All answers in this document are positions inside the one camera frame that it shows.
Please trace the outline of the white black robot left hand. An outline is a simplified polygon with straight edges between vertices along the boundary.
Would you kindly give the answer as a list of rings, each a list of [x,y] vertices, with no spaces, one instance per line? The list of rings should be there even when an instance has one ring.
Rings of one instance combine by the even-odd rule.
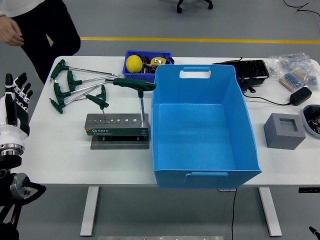
[[[0,99],[0,143],[23,145],[30,134],[29,103],[33,95],[24,72],[16,79],[5,76],[5,92]]]

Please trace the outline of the person's right hand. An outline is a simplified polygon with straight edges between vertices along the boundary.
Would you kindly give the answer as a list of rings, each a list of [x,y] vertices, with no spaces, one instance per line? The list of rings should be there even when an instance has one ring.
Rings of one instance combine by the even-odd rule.
[[[0,17],[0,38],[10,46],[24,45],[23,35],[17,22],[4,15]]]

